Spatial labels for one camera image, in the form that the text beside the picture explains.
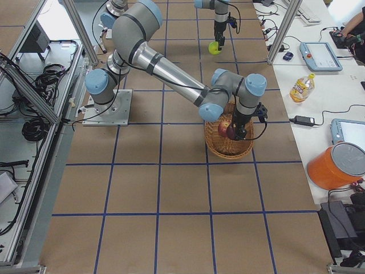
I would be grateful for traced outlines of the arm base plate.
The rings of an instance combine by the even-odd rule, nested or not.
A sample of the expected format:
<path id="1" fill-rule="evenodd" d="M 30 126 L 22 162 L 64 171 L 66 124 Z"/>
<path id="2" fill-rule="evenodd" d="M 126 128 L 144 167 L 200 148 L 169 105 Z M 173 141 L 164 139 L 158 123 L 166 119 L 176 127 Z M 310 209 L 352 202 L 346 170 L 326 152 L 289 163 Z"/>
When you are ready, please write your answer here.
<path id="1" fill-rule="evenodd" d="M 114 89 L 116 99 L 113 104 L 104 106 L 94 103 L 92 96 L 89 96 L 88 104 L 91 107 L 83 111 L 84 126 L 127 126 L 129 121 L 129 112 L 132 102 L 132 89 Z"/>

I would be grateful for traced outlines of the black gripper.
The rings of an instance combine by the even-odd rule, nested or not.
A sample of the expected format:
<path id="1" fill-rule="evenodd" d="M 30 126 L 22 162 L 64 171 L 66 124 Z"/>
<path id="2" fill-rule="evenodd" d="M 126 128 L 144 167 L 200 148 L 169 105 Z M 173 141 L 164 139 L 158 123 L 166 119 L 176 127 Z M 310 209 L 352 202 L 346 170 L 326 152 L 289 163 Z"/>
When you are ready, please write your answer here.
<path id="1" fill-rule="evenodd" d="M 214 24 L 214 40 L 218 45 L 218 51 L 222 50 L 225 44 L 224 31 L 226 30 L 226 24 Z"/>
<path id="2" fill-rule="evenodd" d="M 234 131 L 237 140 L 244 140 L 247 134 L 245 126 L 250 122 L 252 114 L 243 114 L 238 110 L 234 110 L 233 121 L 230 124 L 230 130 Z"/>

